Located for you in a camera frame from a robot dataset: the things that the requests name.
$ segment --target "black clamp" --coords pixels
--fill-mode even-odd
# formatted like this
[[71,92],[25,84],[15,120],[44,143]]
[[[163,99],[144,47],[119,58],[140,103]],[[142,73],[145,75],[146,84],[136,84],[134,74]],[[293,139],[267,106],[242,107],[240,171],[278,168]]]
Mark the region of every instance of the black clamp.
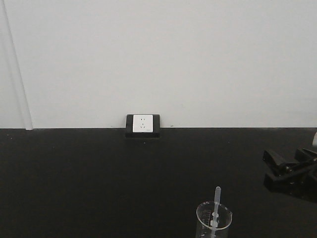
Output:
[[317,202],[316,152],[297,149],[294,160],[287,161],[274,151],[265,150],[263,161],[271,170],[264,178],[267,189]]

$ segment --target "glass beaker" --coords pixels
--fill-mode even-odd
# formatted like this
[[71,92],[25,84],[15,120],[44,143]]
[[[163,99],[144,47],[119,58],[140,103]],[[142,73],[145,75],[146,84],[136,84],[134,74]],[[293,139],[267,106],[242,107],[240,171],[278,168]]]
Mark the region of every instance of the glass beaker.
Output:
[[214,202],[204,202],[197,207],[196,238],[227,238],[232,212],[219,204],[216,225],[213,224]]

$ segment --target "dropper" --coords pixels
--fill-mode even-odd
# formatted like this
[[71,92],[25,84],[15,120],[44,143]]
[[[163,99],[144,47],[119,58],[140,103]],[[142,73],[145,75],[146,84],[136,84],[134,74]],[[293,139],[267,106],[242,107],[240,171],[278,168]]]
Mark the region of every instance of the dropper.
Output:
[[218,226],[217,217],[218,215],[218,206],[220,204],[220,195],[221,195],[221,187],[217,186],[214,191],[214,210],[212,213],[213,219],[211,221],[211,238],[215,237],[216,228]]

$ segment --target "electrical outlet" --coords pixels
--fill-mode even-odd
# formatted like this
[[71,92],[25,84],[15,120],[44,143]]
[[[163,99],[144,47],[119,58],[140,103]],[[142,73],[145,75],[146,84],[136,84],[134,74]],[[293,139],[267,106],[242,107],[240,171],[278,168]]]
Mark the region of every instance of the electrical outlet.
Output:
[[153,132],[153,115],[133,115],[132,132]]

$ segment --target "white wall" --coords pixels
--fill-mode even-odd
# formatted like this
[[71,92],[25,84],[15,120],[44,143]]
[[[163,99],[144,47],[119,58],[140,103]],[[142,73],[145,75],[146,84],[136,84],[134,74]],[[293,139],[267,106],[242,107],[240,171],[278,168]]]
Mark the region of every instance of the white wall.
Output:
[[5,0],[33,125],[317,126],[317,1]]
[[11,81],[0,39],[0,128],[24,128],[17,96]]

